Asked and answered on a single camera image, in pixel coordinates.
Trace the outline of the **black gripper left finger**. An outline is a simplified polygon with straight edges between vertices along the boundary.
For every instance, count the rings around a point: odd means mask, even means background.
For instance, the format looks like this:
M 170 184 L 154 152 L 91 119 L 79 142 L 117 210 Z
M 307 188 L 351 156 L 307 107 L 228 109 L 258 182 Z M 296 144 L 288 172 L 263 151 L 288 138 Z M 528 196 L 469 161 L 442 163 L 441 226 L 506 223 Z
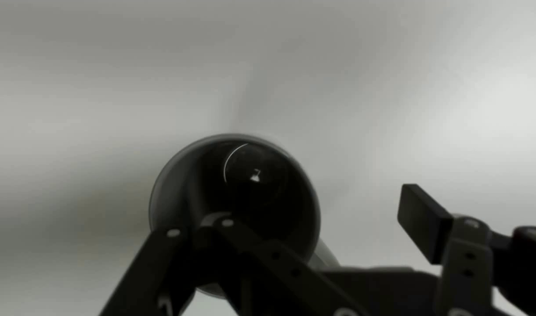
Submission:
M 289 247 L 226 214 L 196 230 L 154 228 L 98 316 L 182 316 L 205 284 L 217 284 L 237 316 L 369 316 Z

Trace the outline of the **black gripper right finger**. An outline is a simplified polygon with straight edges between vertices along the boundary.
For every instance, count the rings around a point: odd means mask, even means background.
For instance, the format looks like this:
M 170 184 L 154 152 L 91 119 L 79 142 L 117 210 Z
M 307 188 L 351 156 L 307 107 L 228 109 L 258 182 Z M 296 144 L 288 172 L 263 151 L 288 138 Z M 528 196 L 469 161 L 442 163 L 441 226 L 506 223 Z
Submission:
M 536 316 L 534 224 L 502 235 L 477 217 L 448 212 L 418 184 L 400 188 L 397 221 L 427 261 L 441 267 L 437 316 L 500 316 L 493 289 Z

